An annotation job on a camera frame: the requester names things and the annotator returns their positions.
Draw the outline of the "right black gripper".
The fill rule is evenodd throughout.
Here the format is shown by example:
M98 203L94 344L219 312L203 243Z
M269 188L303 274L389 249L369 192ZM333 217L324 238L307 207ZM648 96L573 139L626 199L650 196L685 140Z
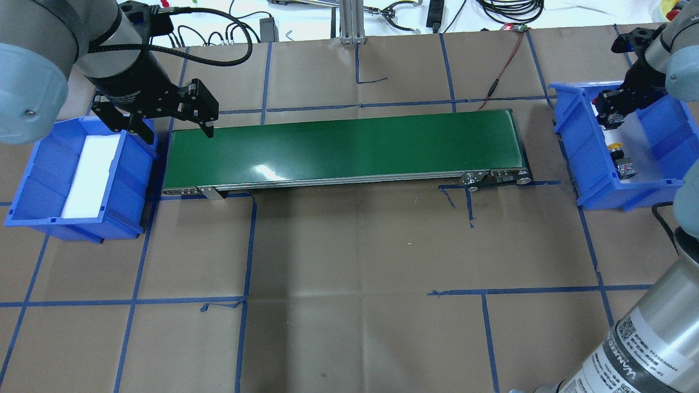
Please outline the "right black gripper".
M638 60L626 72L624 81L613 90L602 90L594 99L598 114L618 112L628 116L636 110L646 109L666 96L666 74L651 67L647 61Z

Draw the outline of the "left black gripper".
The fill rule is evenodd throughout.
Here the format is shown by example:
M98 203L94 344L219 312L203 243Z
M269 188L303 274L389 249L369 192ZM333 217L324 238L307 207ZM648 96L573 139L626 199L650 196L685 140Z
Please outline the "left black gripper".
M92 111L113 132L125 131L155 144L155 133L144 119L175 117L199 126L207 138L214 137L212 122L219 119L220 105L199 78L178 87L150 52L115 75L90 77L96 87Z

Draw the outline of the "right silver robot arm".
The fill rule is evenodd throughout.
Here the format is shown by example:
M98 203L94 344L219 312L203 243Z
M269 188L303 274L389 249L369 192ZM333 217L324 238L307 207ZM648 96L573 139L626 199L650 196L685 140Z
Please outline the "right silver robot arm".
M636 54L619 83L554 83L555 132L584 208L648 206L677 260L580 368L538 392L697 391L697 2L619 35Z

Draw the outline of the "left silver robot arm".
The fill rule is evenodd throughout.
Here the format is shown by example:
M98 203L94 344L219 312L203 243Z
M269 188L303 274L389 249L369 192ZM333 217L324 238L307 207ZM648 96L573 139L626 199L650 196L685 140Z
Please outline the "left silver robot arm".
M150 42L173 31L172 16L195 12L135 1L3 1L2 143L33 144L50 134L73 70L94 85L91 110L113 133L150 145L155 133L145 121L172 117L212 138L219 102L197 78L172 82L155 52L218 67L230 62Z

